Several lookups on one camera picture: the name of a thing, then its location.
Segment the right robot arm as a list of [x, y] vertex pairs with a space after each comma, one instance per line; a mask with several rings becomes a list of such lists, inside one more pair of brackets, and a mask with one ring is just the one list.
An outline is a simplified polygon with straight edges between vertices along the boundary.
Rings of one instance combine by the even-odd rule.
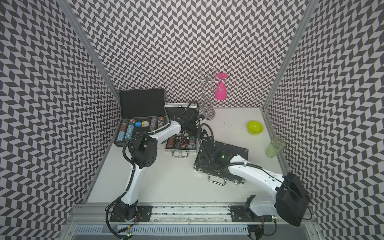
[[239, 154], [214, 148], [205, 150], [214, 171], [229, 172], [264, 189], [269, 196], [249, 197], [244, 212], [250, 217], [279, 216], [286, 223], [299, 227], [310, 205], [310, 195], [293, 173], [277, 174], [257, 166]]

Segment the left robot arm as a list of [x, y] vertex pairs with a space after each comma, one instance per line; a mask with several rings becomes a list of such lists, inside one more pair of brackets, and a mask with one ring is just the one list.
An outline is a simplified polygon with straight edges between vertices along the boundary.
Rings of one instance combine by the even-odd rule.
[[106, 220], [111, 222], [134, 222], [139, 219], [139, 193], [148, 168], [157, 159], [158, 147], [181, 131], [197, 135], [198, 126], [205, 116], [185, 110], [171, 118], [163, 127], [132, 137], [123, 146], [123, 157], [132, 165], [130, 178], [124, 192], [106, 207]]

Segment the black carbon poker case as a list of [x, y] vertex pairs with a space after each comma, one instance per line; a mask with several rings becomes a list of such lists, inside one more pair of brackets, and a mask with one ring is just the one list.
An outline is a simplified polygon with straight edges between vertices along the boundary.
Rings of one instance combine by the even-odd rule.
[[207, 174], [209, 177], [218, 177], [224, 180], [223, 183], [209, 180], [209, 182], [214, 184], [224, 186], [227, 181], [233, 182], [234, 184], [244, 184], [245, 180], [243, 178], [231, 174], [227, 168], [219, 169], [229, 164], [232, 157], [236, 155], [247, 160], [249, 150], [219, 141], [212, 142], [210, 139], [204, 139], [195, 160], [194, 169]]

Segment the small silver poker case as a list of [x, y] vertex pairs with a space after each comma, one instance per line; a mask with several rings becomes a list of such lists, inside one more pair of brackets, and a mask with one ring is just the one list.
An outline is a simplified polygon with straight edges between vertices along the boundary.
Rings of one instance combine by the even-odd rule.
[[[165, 108], [169, 119], [182, 113], [188, 105], [187, 103], [166, 103]], [[183, 130], [167, 139], [165, 151], [171, 153], [173, 158], [185, 159], [195, 156], [197, 154], [196, 136]]]

